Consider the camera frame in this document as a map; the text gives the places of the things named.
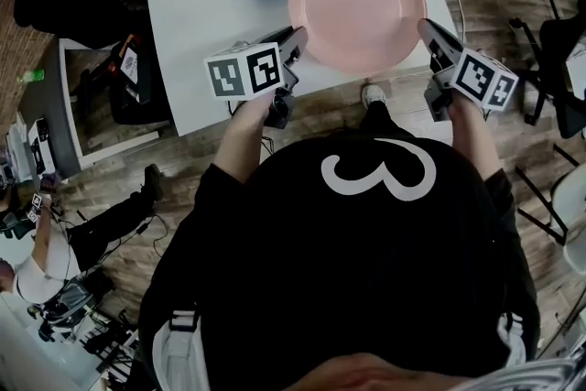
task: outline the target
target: person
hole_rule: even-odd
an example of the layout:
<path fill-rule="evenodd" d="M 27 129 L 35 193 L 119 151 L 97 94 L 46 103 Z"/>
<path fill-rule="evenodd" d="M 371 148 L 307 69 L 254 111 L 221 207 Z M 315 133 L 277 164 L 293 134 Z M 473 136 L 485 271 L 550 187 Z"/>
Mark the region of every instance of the person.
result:
<path fill-rule="evenodd" d="M 244 103 L 140 312 L 164 390 L 449 389 L 535 357 L 536 291 L 482 111 L 453 145 L 399 128 L 375 85 L 360 129 L 259 166 L 272 95 Z"/>
<path fill-rule="evenodd" d="M 64 230 L 52 219 L 51 198 L 43 194 L 33 251 L 14 268 L 0 259 L 0 293 L 9 292 L 34 304 L 58 295 L 72 278 L 100 262 L 108 244 L 133 232 L 162 199 L 160 174 L 145 168 L 145 185 L 128 199 L 82 225 Z"/>

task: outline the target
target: wooden floor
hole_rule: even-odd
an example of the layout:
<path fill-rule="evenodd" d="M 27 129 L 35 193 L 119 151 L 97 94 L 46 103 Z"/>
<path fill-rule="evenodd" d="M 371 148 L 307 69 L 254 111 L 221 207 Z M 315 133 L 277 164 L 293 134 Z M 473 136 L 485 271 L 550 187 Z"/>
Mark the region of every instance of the wooden floor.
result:
<path fill-rule="evenodd" d="M 530 47 L 507 25 L 509 18 L 520 16 L 537 32 L 541 23 L 552 17 L 548 0 L 461 2 L 468 44 L 484 49 L 511 68 L 525 64 L 525 59 L 530 57 Z M 562 15 L 568 16 L 574 11 L 576 0 L 557 2 Z M 461 31 L 458 1 L 448 0 L 448 3 Z M 396 122 L 411 133 L 450 143 L 450 124 L 434 124 L 424 102 L 423 91 L 428 80 L 426 73 L 383 81 L 389 110 Z M 362 84 L 358 81 L 297 99 L 295 113 L 287 129 L 267 130 L 266 134 L 274 138 L 276 148 L 281 148 L 303 138 L 327 135 L 345 126 L 358 125 L 364 115 L 359 97 Z M 534 93 L 528 96 L 535 99 Z M 539 207 L 536 198 L 519 181 L 514 167 L 524 169 L 542 190 L 547 190 L 558 176 L 571 169 L 569 163 L 552 152 L 553 144 L 558 143 L 580 162 L 586 157 L 586 147 L 580 136 L 566 141 L 559 138 L 555 115 L 549 104 L 546 104 L 537 126 L 531 127 L 524 124 L 521 100 L 515 101 L 511 110 L 504 114 L 492 114 L 488 123 L 494 132 L 505 169 L 514 183 L 517 203 L 545 220 L 545 210 Z M 200 176 L 212 162 L 224 128 L 225 123 L 213 125 L 184 137 L 174 136 L 169 130 L 164 139 L 151 147 L 109 158 L 71 178 L 60 192 L 70 220 L 81 222 L 75 214 L 77 209 L 90 218 L 123 200 L 133 190 L 139 189 L 143 168 L 156 163 L 165 175 L 166 192 L 165 199 L 157 206 L 157 212 L 174 232 L 191 209 Z M 556 315 L 564 321 L 586 284 L 570 271 L 559 248 L 535 226 L 523 219 L 518 219 L 517 225 L 537 286 L 542 336 L 547 340 L 559 326 Z M 158 261 L 153 241 L 163 234 L 164 227 L 159 220 L 155 220 L 142 235 L 124 244 L 105 261 L 104 265 L 117 285 L 115 293 L 103 305 L 107 312 L 117 314 L 126 308 L 132 318 L 137 317 L 140 300 Z M 158 242 L 159 252 L 165 249 L 170 239 L 171 235 Z"/>

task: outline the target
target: pink plate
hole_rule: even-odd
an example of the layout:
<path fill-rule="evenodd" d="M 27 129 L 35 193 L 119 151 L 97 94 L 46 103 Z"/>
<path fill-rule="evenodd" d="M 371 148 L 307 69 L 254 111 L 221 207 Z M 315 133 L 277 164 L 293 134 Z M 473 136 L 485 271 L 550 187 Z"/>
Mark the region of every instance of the pink plate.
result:
<path fill-rule="evenodd" d="M 419 42 L 425 0 L 289 0 L 307 50 L 337 71 L 365 78 L 404 60 Z"/>

